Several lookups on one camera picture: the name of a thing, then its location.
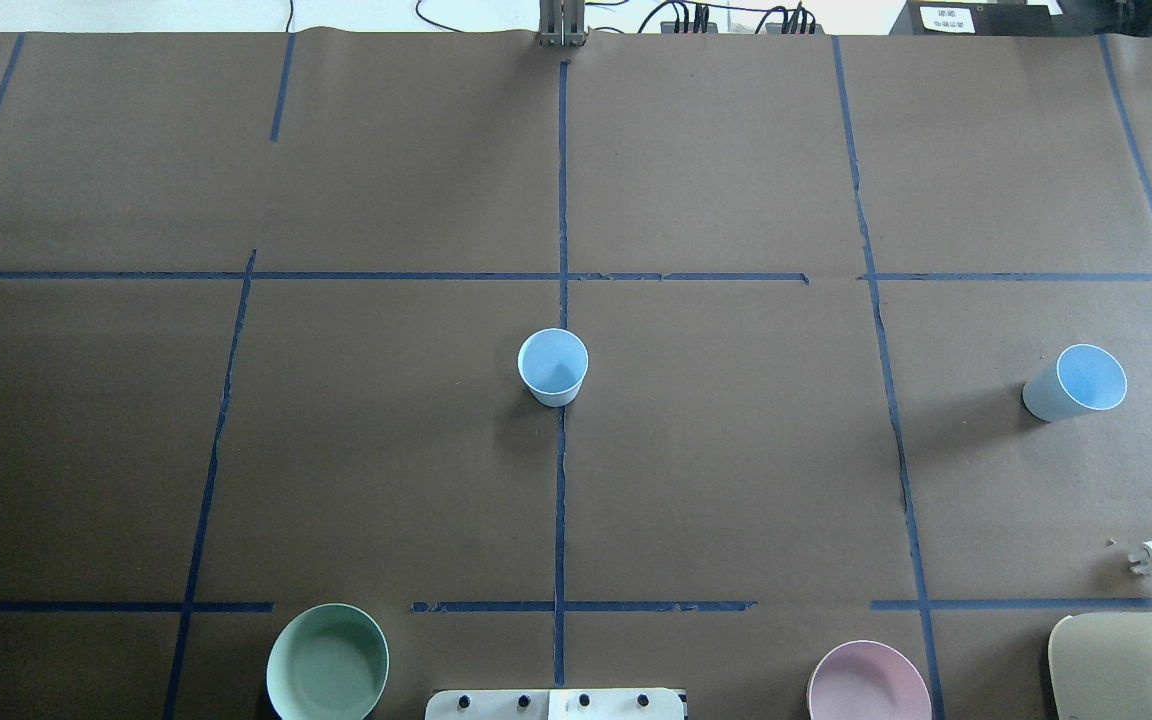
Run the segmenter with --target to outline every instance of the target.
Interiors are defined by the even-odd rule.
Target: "label sticker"
[[[937,32],[975,33],[972,10],[967,8],[929,8],[923,5],[923,26]]]

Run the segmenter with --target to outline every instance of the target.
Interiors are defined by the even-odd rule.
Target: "overturned cup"
[[[546,328],[518,348],[518,376],[541,406],[562,407],[576,399],[589,370],[589,351],[575,334]]]
[[[1127,393],[1128,377],[1114,356],[1093,344],[1071,344],[1025,382],[1021,396],[1036,418],[1053,423],[1112,410]]]

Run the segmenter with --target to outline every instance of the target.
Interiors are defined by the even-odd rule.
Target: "cable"
[[[465,31],[463,31],[463,29],[454,28],[454,26],[446,26],[444,23],[435,23],[433,20],[426,18],[425,14],[420,13],[420,3],[424,3],[424,1],[425,0],[416,0],[416,17],[417,18],[425,20],[425,22],[429,23],[429,24],[431,24],[432,26],[440,26],[442,29],[449,29],[449,31],[453,31],[453,32],[465,32]]]
[[[689,9],[687,9],[687,3],[684,3],[684,1],[682,1],[682,0],[664,0],[664,3],[659,3],[658,6],[655,6],[655,8],[651,13],[647,14],[647,17],[643,18],[643,24],[639,25],[639,33],[643,32],[646,26],[649,26],[649,22],[652,22],[653,15],[658,14],[660,12],[660,9],[662,9],[666,5],[673,6],[673,9],[675,9],[675,12],[679,12],[679,8],[681,6],[681,8],[682,8],[682,26],[683,28],[687,28],[687,24],[691,23],[691,13],[690,13]],[[676,17],[677,17],[677,15],[675,15],[675,20],[673,20],[673,29],[675,29],[675,32],[679,31],[679,21],[676,20]]]
[[[767,23],[767,18],[771,18],[772,14],[776,13],[776,10],[780,10],[782,14],[781,20],[783,22],[781,23],[781,26],[787,26],[787,24],[790,24],[790,9],[786,8],[785,5],[778,5],[774,6],[774,8],[772,8],[771,10],[765,12],[763,14],[763,18],[758,20],[758,26],[755,28],[755,35],[758,35],[758,31],[760,31],[764,24]]]

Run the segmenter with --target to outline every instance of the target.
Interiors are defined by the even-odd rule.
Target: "green bowl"
[[[389,679],[389,646],[364,611],[331,602],[301,612],[274,642],[265,684],[283,720],[362,720]]]

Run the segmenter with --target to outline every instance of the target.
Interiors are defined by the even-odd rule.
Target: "pink bowl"
[[[842,643],[808,682],[812,720],[929,720],[932,700],[918,669],[873,641]]]

